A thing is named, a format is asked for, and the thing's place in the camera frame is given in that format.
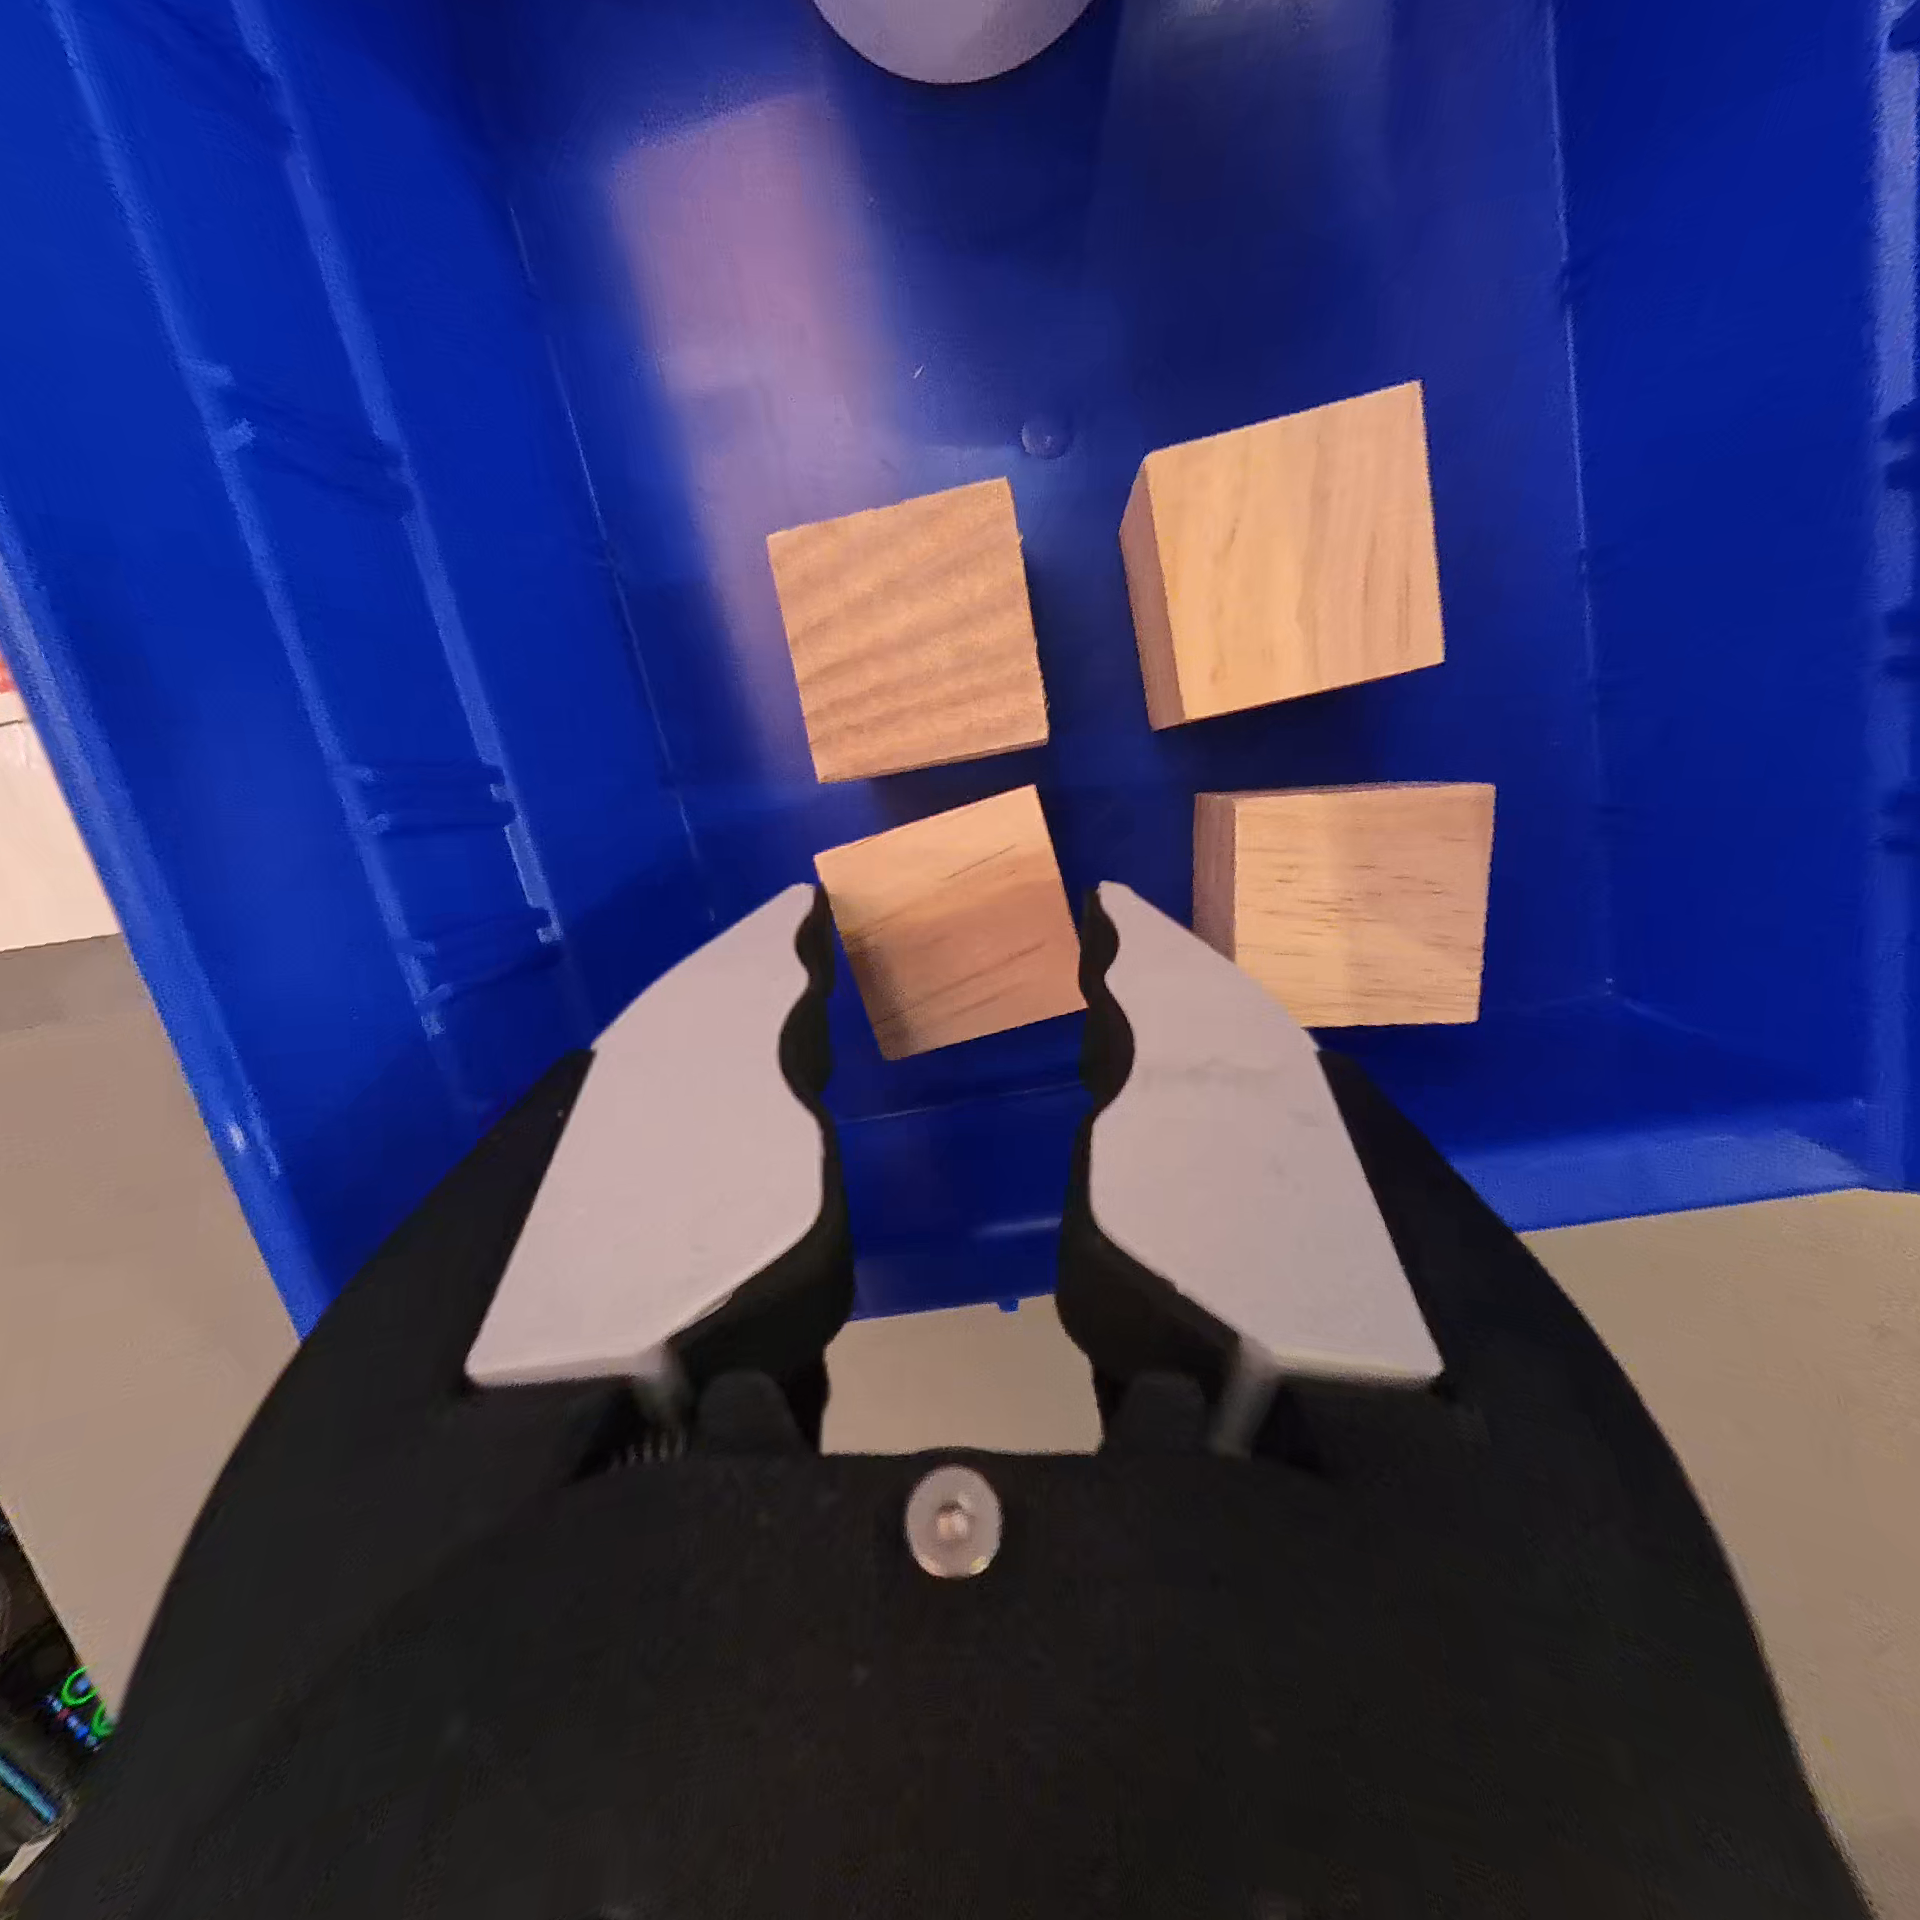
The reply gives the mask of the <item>blue plastic bin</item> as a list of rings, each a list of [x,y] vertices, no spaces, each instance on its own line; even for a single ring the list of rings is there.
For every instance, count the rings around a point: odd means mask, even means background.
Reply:
[[[1915,4],[5,4],[5,649],[304,1336],[818,849],[1489,783],[1517,1229],[1915,1186]],[[1155,732],[1146,452],[1418,380],[1447,658]],[[1047,746],[823,784],[767,559],[1006,477]]]

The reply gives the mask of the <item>grey desk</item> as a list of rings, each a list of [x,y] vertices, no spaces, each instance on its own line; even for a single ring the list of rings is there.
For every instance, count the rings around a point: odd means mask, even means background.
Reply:
[[[1536,1232],[1736,1560],[1878,1915],[1915,1915],[1915,1197]],[[121,1703],[185,1533],[298,1344],[111,936],[2,967],[2,1498]]]

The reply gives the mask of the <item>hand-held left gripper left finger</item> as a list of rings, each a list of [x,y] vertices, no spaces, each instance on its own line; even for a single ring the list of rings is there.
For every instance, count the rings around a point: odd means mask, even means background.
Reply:
[[[856,1261],[826,1108],[833,914],[797,882],[648,985],[593,1047],[465,1371],[614,1380],[654,1426],[763,1373],[818,1437]]]

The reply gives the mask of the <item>device with green lights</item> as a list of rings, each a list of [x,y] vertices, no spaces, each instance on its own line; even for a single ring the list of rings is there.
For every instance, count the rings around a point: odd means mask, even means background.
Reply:
[[[75,1813],[115,1719],[2,1521],[2,1865]]]

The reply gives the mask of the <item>white paper cup green stripe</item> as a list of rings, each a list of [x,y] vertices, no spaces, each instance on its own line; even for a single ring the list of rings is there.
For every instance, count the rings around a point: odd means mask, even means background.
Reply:
[[[1062,42],[1091,2],[817,2],[833,35],[878,72],[917,85],[998,80]]]

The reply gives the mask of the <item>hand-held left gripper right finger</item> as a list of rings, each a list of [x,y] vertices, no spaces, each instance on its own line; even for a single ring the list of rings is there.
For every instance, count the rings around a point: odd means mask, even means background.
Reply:
[[[1319,1047],[1234,963],[1118,881],[1081,924],[1088,1003],[1054,1301],[1106,1429],[1187,1380],[1248,1453],[1297,1383],[1445,1371]]]

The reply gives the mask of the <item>wooden cube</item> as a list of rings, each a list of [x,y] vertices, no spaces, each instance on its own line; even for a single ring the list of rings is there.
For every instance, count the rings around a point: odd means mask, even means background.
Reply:
[[[1157,732],[1440,665],[1422,381],[1146,452],[1120,560]]]
[[[767,559],[823,784],[1049,744],[1006,477],[777,531]]]
[[[1192,931],[1309,1028],[1481,1018],[1497,788],[1206,792]]]
[[[815,871],[883,1061],[1087,1008],[1078,924],[1033,784],[829,849]]]

